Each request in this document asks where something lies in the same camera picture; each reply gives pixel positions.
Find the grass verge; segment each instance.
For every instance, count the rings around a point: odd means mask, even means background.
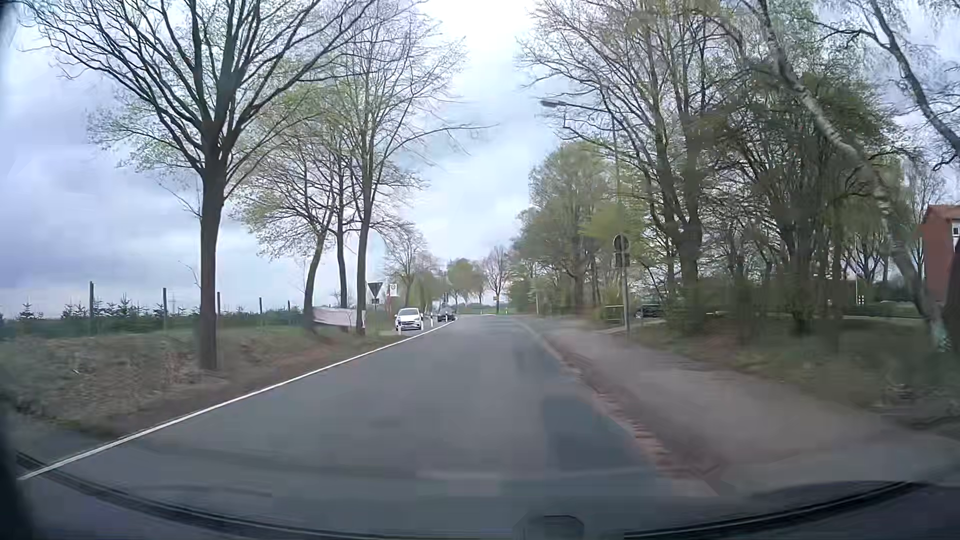
[[[870,409],[913,428],[960,435],[960,363],[953,355],[931,350],[923,325],[844,320],[839,330],[836,339],[797,337],[790,333],[789,321],[768,320],[757,337],[741,343],[734,322],[717,319],[700,335],[684,336],[668,325],[657,325],[638,329],[633,339],[790,383],[819,398]]]
[[[197,367],[192,331],[0,342],[4,397],[21,414],[119,436],[402,339],[299,327],[219,332],[222,368]]]

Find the field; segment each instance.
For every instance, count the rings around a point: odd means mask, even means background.
[[[225,329],[221,369],[202,372],[191,330],[0,342],[0,385],[21,413],[116,435],[213,405],[400,339],[339,329]]]

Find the road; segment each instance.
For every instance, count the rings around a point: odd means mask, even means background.
[[[525,501],[496,510],[509,527],[548,499],[674,487],[531,333],[488,316],[461,317],[55,473],[150,501],[352,530],[462,527],[481,520],[477,500]],[[31,482],[35,496],[45,491],[44,476]]]

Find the windshield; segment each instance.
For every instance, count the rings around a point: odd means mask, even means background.
[[[957,0],[167,4],[0,25],[38,519],[605,535],[960,463]]]

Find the sidewalk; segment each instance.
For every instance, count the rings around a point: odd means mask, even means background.
[[[574,319],[525,318],[521,324],[718,493],[927,480],[960,464],[958,441],[907,430],[785,384],[648,349]]]

